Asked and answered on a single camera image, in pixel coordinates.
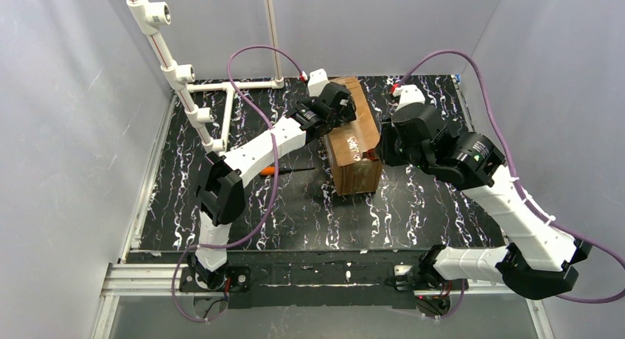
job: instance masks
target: gray wall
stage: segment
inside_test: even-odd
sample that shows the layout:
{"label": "gray wall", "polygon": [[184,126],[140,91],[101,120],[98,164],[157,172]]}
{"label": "gray wall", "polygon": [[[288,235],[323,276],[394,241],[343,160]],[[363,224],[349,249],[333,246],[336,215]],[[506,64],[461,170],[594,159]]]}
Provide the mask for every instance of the gray wall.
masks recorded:
{"label": "gray wall", "polygon": [[[500,0],[273,0],[278,42],[304,70],[330,75],[401,75],[426,54],[472,52]],[[284,72],[293,75],[289,64]],[[426,74],[459,74],[453,57]]]}
{"label": "gray wall", "polygon": [[[558,221],[625,254],[625,0],[502,0],[474,57],[526,189]],[[475,78],[463,90],[476,128],[488,128]],[[576,265],[574,295],[625,284],[595,249]],[[558,338],[622,338],[625,300],[545,302]]]}
{"label": "gray wall", "polygon": [[[198,79],[227,78],[230,55],[253,44],[270,44],[264,0],[165,1],[172,23],[162,29],[174,59],[192,64]],[[232,66],[235,77],[272,77],[273,56],[256,49],[241,54]]]}
{"label": "gray wall", "polygon": [[[163,35],[178,63],[191,63],[200,79],[226,77],[230,54],[269,44],[263,0],[166,1],[172,25]],[[281,49],[304,70],[331,75],[403,74],[435,49],[472,52],[500,0],[273,0]],[[273,76],[272,56],[247,52],[235,77]],[[284,75],[298,76],[282,60]],[[420,72],[459,73],[460,60],[442,58]]]}
{"label": "gray wall", "polygon": [[0,7],[0,337],[87,338],[170,92],[124,0]]}

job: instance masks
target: purple cable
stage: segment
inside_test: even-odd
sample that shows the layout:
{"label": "purple cable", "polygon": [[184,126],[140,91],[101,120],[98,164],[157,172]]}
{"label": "purple cable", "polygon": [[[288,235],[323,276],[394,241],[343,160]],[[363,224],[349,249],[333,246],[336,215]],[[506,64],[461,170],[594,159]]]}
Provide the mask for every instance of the purple cable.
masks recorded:
{"label": "purple cable", "polygon": [[[257,45],[257,46],[247,46],[243,49],[238,50],[237,52],[235,52],[233,55],[230,56],[230,58],[228,59],[228,65],[226,66],[226,71],[228,72],[228,81],[230,82],[230,84],[232,85],[232,87],[234,88],[234,90],[237,92],[237,94],[239,94],[239,97],[241,97],[243,99],[243,101],[245,101],[245,103],[247,103],[250,107],[252,107],[252,109],[254,109],[262,118],[263,122],[265,122],[265,124],[267,125],[267,128],[269,130],[273,129],[273,125],[271,124],[271,121],[269,120],[269,118],[267,118],[267,116],[260,110],[260,108],[258,108],[258,106],[256,106],[249,98],[247,98],[240,90],[240,88],[234,83],[234,80],[232,79],[232,73],[230,70],[230,66],[232,64],[232,60],[239,54],[248,51],[250,49],[257,49],[257,48],[261,48],[261,49],[271,49],[275,52],[278,52],[282,55],[284,55],[291,63],[293,63],[293,65],[297,68],[297,71],[299,74],[301,74],[303,71],[300,69],[299,65],[297,65],[297,63],[291,58],[291,56],[289,56],[287,53],[283,52],[280,49],[274,48],[272,46],[264,46],[264,45]],[[198,322],[198,323],[202,323],[202,322],[207,322],[207,321],[211,321],[212,319],[215,319],[216,317],[218,317],[219,315],[216,315],[213,318],[210,319],[205,319],[205,318],[193,318],[190,315],[187,315],[183,310],[182,307],[180,307],[180,304],[178,303],[178,300],[175,296],[175,280],[176,280],[176,276],[178,275],[178,270],[180,269],[180,266],[182,265],[183,259],[184,257],[190,252],[193,251],[195,249],[198,249],[199,247],[203,247],[203,248],[233,248],[233,247],[237,247],[238,245],[241,245],[247,241],[249,241],[250,238],[252,238],[255,234],[258,233],[258,231],[260,231],[260,229],[262,228],[262,226],[267,222],[267,219],[269,218],[269,215],[271,214],[271,209],[273,208],[274,203],[276,202],[276,197],[278,195],[278,173],[279,173],[279,167],[278,167],[278,144],[276,143],[276,137],[273,135],[273,133],[271,133],[270,131],[270,135],[271,135],[271,144],[273,145],[273,165],[275,167],[275,170],[273,172],[273,186],[271,188],[271,197],[269,198],[269,204],[267,206],[267,210],[265,211],[265,213],[263,214],[262,218],[260,219],[260,222],[258,223],[258,225],[256,225],[256,227],[254,228],[254,230],[252,230],[252,232],[250,232],[247,236],[243,237],[242,239],[233,242],[233,243],[229,243],[227,245],[208,245],[208,244],[199,244],[199,245],[192,245],[190,247],[188,247],[187,249],[184,250],[184,252],[182,252],[182,255],[180,256],[180,259],[178,259],[178,262],[176,263],[176,267],[174,269],[174,274],[172,276],[172,299],[174,301],[174,304],[176,306],[176,308],[178,309],[178,311],[187,319],[194,321],[194,322]]]}
{"label": "purple cable", "polygon": [[442,315],[441,318],[447,318],[455,313],[455,311],[460,308],[460,304],[462,303],[462,299],[464,298],[464,280],[462,280],[462,286],[460,287],[460,297],[458,297],[458,302],[456,302],[455,306],[446,314]]}
{"label": "purple cable", "polygon": [[[484,85],[484,82],[483,82],[482,73],[480,72],[480,69],[478,68],[478,64],[475,61],[473,61],[473,59],[469,55],[467,55],[464,52],[461,52],[459,50],[454,50],[454,49],[443,49],[443,50],[439,50],[439,51],[430,53],[429,55],[426,55],[423,59],[421,59],[421,61],[419,61],[419,63],[417,63],[411,70],[409,70],[406,73],[406,75],[404,75],[404,77],[402,77],[400,82],[397,84],[397,87],[400,87],[401,85],[403,85],[405,83],[405,81],[413,74],[413,72],[415,72],[415,70],[417,70],[423,63],[425,63],[426,61],[428,61],[432,57],[435,57],[435,56],[438,56],[438,55],[441,55],[441,54],[460,55],[461,57],[466,59],[469,62],[469,64],[471,64],[471,67],[473,67],[473,71],[475,71],[475,76],[478,78],[478,82],[480,84],[480,90],[482,90],[482,96],[483,96],[483,99],[484,99],[484,105],[486,106],[486,114],[489,117],[489,121],[490,121],[490,124],[492,126],[492,129],[495,131],[495,135],[497,136],[497,138],[501,142],[501,147],[503,148],[503,153],[506,155],[506,159],[508,160],[508,168],[510,169],[510,176],[515,178],[515,181],[513,182],[514,188],[517,190],[517,194],[519,195],[519,197],[522,200],[528,199],[526,191],[524,190],[523,185],[521,184],[519,176],[517,174],[517,168],[514,165],[514,159],[512,158],[512,153],[511,153],[510,148],[508,146],[508,142],[503,137],[503,133],[501,132],[501,129],[497,125],[497,122],[495,121],[495,116],[492,113],[492,106],[490,105],[490,99],[489,99],[489,96],[488,96],[488,91],[486,90],[486,86]],[[549,216],[546,215],[546,214],[543,214],[531,201],[526,203],[526,205],[530,209],[530,211],[534,215],[536,215],[539,219],[541,219],[541,220],[543,220],[545,222],[549,221]],[[560,225],[559,223],[552,222],[551,225],[553,227],[559,229],[560,231],[563,231],[563,232],[566,232],[566,233],[570,234],[571,236],[575,237],[576,239],[582,240],[584,242],[587,242],[590,245],[593,245],[593,246],[599,248],[600,250],[602,250],[603,252],[609,254],[612,258],[614,258],[619,264],[621,264],[623,269],[625,269],[625,259],[622,256],[619,256],[613,250],[609,249],[606,245],[603,245],[603,244],[601,244],[599,242],[591,240],[588,237],[586,237],[586,236],[584,236],[582,234],[577,233],[576,231],[573,231],[573,230],[571,230],[571,229],[569,229],[567,227],[564,227],[564,226]],[[562,298],[564,300],[572,301],[572,302],[578,302],[580,304],[606,304],[606,303],[609,303],[609,302],[614,302],[614,301],[620,300],[621,298],[625,297],[625,289],[623,289],[621,292],[619,292],[616,295],[613,295],[613,296],[610,296],[610,297],[606,297],[606,298],[577,298],[577,297],[571,297],[571,296],[567,296],[567,295],[558,295],[557,297]]]}

